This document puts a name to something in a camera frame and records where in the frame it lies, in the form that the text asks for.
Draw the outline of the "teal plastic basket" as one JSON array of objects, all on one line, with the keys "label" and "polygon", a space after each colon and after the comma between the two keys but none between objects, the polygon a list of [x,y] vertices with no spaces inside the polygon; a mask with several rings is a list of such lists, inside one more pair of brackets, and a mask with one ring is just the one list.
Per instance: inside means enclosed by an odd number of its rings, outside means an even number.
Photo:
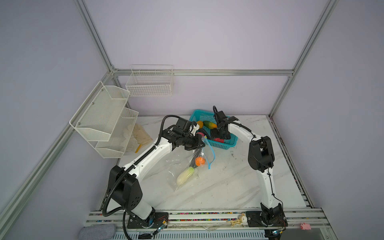
[{"label": "teal plastic basket", "polygon": [[[191,122],[208,121],[210,123],[216,124],[214,113],[209,111],[204,111],[204,110],[194,110],[194,112],[190,116],[189,121]],[[229,150],[230,148],[235,147],[237,144],[238,137],[236,137],[233,134],[231,134],[231,138],[229,140],[222,139],[222,141],[217,142],[214,140],[215,138],[211,134],[210,128],[207,128],[205,125],[203,125],[202,129],[208,134],[207,138],[209,138],[209,142],[212,147],[220,148],[223,150]]]}]

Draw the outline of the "clear zip top bag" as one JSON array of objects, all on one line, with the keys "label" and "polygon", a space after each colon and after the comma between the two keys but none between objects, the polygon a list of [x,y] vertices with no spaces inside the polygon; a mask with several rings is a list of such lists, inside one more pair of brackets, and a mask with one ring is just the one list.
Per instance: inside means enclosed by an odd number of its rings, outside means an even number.
[{"label": "clear zip top bag", "polygon": [[207,136],[201,137],[203,147],[193,150],[189,157],[174,159],[170,161],[167,173],[167,182],[173,191],[182,188],[193,178],[197,177],[198,171],[210,170],[216,159],[216,153]]}]

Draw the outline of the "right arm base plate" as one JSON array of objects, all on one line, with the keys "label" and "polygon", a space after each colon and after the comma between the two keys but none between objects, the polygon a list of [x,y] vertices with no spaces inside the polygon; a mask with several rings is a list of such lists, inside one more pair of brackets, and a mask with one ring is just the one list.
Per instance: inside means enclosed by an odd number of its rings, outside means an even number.
[{"label": "right arm base plate", "polygon": [[247,211],[246,217],[249,227],[277,228],[288,225],[284,212],[280,210],[273,213],[268,211]]}]

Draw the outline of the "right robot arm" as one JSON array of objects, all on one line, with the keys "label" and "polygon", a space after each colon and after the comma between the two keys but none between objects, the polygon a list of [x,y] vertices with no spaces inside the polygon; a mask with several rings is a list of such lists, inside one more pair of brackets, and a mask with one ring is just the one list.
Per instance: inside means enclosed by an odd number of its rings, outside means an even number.
[{"label": "right robot arm", "polygon": [[275,194],[273,179],[275,155],[272,140],[268,136],[257,135],[250,128],[241,124],[238,118],[226,116],[215,106],[213,113],[221,137],[232,134],[249,144],[248,163],[256,171],[262,196],[260,223],[266,227],[278,223],[285,224],[284,203]]}]

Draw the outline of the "green yellow cucumber toy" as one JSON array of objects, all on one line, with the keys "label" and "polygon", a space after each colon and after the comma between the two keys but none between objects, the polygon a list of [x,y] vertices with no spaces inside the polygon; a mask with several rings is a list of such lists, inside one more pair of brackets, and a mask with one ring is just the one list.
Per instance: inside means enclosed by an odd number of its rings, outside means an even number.
[{"label": "green yellow cucumber toy", "polygon": [[217,125],[215,123],[210,122],[210,121],[203,121],[203,124],[206,128],[208,128],[210,130],[217,128]]}]

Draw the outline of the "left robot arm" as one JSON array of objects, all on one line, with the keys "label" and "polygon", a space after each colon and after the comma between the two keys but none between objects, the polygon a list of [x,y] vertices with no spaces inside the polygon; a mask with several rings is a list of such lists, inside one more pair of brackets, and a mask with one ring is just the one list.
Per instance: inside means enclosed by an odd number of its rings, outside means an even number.
[{"label": "left robot arm", "polygon": [[125,211],[151,225],[156,211],[143,200],[140,182],[159,160],[175,148],[182,146],[186,151],[192,151],[204,147],[202,136],[197,134],[199,129],[196,122],[176,115],[165,116],[159,135],[148,150],[123,167],[111,169],[102,216]]}]

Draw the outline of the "white radish toy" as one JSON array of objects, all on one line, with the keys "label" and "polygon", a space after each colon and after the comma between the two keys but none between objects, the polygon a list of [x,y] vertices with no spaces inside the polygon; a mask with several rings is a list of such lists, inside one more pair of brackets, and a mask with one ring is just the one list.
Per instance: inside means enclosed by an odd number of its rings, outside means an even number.
[{"label": "white radish toy", "polygon": [[176,180],[177,186],[182,186],[187,182],[187,180],[194,174],[195,169],[193,167],[186,168]]}]

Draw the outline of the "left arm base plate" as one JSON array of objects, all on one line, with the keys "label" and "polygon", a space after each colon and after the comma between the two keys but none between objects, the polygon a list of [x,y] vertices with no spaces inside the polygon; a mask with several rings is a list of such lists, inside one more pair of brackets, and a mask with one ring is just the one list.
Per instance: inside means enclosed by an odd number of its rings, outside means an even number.
[{"label": "left arm base plate", "polygon": [[157,229],[164,221],[168,222],[168,219],[169,213],[166,212],[155,212],[144,220],[137,215],[133,215],[128,217],[125,226],[127,229]]}]

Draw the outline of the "red strawberry toy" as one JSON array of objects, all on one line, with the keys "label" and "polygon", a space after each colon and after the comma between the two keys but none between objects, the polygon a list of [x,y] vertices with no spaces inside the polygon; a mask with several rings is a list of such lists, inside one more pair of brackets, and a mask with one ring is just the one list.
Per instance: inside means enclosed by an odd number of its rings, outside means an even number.
[{"label": "red strawberry toy", "polygon": [[218,143],[224,143],[225,142],[225,140],[220,139],[220,138],[215,138],[215,139],[213,139],[213,141],[218,142]]}]

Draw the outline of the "orange persimmon toy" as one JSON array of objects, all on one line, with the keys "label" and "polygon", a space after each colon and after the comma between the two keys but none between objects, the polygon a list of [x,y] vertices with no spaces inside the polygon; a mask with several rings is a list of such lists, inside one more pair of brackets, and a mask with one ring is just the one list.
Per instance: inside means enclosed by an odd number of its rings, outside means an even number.
[{"label": "orange persimmon toy", "polygon": [[197,167],[203,166],[203,165],[205,165],[205,164],[206,164],[206,160],[205,160],[205,158],[203,158],[203,157],[197,157],[197,158],[195,158],[195,165],[196,165]]}]

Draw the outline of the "dark eggplant toy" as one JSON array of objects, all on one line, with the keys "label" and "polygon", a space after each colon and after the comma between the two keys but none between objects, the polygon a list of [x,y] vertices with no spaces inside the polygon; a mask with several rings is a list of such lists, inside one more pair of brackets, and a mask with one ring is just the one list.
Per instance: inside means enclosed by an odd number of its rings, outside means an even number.
[{"label": "dark eggplant toy", "polygon": [[210,137],[210,135],[208,134],[208,132],[207,132],[206,130],[204,130],[204,129],[198,129],[198,130],[197,130],[197,133],[199,133],[199,134],[202,135],[202,136],[207,137],[208,140],[211,140],[211,137]]}]

